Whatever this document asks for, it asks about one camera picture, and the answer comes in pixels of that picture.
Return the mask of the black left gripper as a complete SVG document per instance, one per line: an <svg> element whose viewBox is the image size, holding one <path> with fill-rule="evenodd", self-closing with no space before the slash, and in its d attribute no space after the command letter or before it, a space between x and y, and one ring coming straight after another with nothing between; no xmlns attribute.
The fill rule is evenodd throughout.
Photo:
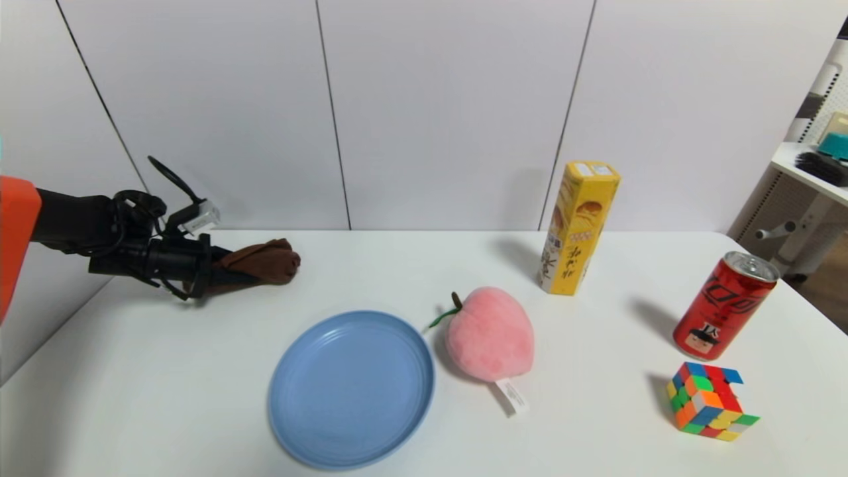
<svg viewBox="0 0 848 477"><path fill-rule="evenodd" d="M227 266L228 248L210 246L209 235L153 238L146 247L144 275L179 299L199 299L206 289L249 287L261 279Z"/></svg>

